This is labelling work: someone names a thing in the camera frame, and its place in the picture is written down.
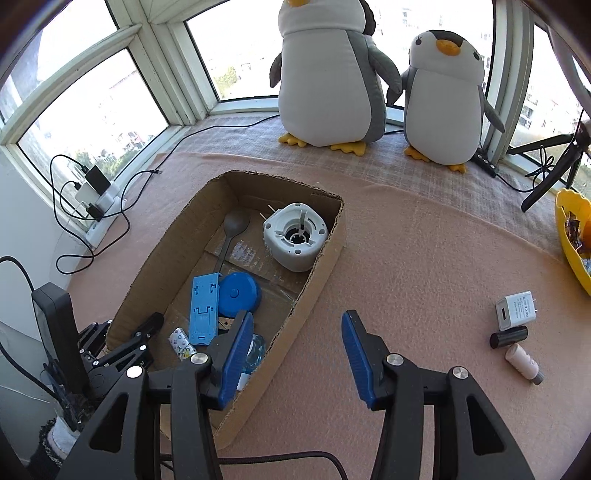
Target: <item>screw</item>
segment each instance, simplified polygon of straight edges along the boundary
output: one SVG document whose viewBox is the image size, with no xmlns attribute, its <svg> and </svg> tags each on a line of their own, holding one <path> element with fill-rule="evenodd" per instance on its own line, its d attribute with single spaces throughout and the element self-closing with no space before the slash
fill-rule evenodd
<svg viewBox="0 0 591 480">
<path fill-rule="evenodd" d="M 134 365 L 134 366 L 129 367 L 127 369 L 126 374 L 130 378 L 138 378 L 143 372 L 144 372 L 143 368 L 141 368 L 139 365 Z"/>
<path fill-rule="evenodd" d="M 191 357 L 191 363 L 195 365 L 203 365 L 209 357 L 206 353 L 196 353 Z"/>
<path fill-rule="evenodd" d="M 398 355 L 397 353 L 391 353 L 386 357 L 386 361 L 390 365 L 398 367 L 399 365 L 402 365 L 404 363 L 404 358 L 402 357 L 402 355 Z"/>
<path fill-rule="evenodd" d="M 453 369 L 453 376 L 459 378 L 460 380 L 468 378 L 468 375 L 468 370 L 466 370 L 464 367 L 455 367 Z"/>
</svg>

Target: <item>blue gripper pad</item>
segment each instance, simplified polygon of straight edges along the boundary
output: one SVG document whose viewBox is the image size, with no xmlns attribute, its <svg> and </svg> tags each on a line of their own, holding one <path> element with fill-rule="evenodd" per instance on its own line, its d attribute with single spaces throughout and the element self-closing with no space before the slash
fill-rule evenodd
<svg viewBox="0 0 591 480">
<path fill-rule="evenodd" d="M 353 325 L 353 320 L 348 312 L 343 314 L 341 331 L 359 398 L 367 404 L 368 408 L 372 408 L 376 402 L 376 394 L 373 386 L 373 372 L 367 355 L 361 345 L 359 335 Z"/>
<path fill-rule="evenodd" d="M 236 387 L 238 386 L 240 374 L 246 363 L 246 356 L 251 346 L 253 334 L 254 319 L 252 318 L 252 313 L 248 312 L 242 321 L 242 325 L 240 325 L 234 343 L 230 348 L 230 353 L 223 364 L 222 385 L 220 386 L 217 398 L 222 410 L 226 408 L 228 402 L 236 394 Z"/>
<path fill-rule="evenodd" d="M 217 335 L 219 276 L 219 273 L 211 273 L 193 279 L 189 313 L 189 343 L 193 345 L 209 345 Z"/>
</svg>

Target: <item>yellow bowl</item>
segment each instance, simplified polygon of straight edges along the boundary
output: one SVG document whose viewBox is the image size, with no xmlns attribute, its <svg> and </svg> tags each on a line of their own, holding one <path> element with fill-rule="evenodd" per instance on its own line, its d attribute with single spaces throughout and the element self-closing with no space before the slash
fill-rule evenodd
<svg viewBox="0 0 591 480">
<path fill-rule="evenodd" d="M 585 224 L 591 221 L 591 202 L 573 190 L 560 190 L 556 196 L 556 227 L 558 228 L 562 250 L 564 250 L 570 267 L 573 269 L 574 274 L 577 275 L 579 282 L 581 282 L 587 293 L 591 295 L 591 277 L 585 270 L 581 257 L 566 236 L 566 228 L 564 226 L 568 212 L 573 212 L 577 216 L 577 220 L 581 222 L 580 230 L 583 231 Z"/>
</svg>

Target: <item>black cylinder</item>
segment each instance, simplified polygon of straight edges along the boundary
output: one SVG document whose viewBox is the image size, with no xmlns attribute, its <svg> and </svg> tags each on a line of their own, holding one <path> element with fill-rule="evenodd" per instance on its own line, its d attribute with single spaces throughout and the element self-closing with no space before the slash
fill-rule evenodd
<svg viewBox="0 0 591 480">
<path fill-rule="evenodd" d="M 513 345 L 514 343 L 525 340 L 527 338 L 527 334 L 528 331 L 525 325 L 513 327 L 508 330 L 504 330 L 503 332 L 495 332 L 491 335 L 491 348 Z"/>
</svg>

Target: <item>penguin foot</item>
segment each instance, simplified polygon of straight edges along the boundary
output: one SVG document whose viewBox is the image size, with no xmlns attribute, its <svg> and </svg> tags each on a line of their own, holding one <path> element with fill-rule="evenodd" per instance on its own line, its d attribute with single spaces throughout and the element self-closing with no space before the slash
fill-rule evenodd
<svg viewBox="0 0 591 480">
<path fill-rule="evenodd" d="M 420 153 L 419 150 L 411 147 L 410 145 L 404 149 L 404 154 L 414 158 L 415 160 L 431 161 L 425 155 Z"/>
<path fill-rule="evenodd" d="M 353 152 L 358 157 L 361 157 L 365 153 L 365 142 L 337 143 L 336 145 L 331 145 L 330 149 L 342 150 L 345 153 Z"/>
<path fill-rule="evenodd" d="M 304 148 L 307 143 L 299 138 L 294 137 L 292 134 L 285 134 L 279 137 L 279 143 L 286 143 L 288 145 L 298 145 L 300 148 Z"/>
<path fill-rule="evenodd" d="M 465 163 L 460 163 L 459 165 L 448 165 L 447 168 L 449 168 L 451 171 L 458 171 L 460 173 L 466 173 L 466 164 Z"/>
</svg>

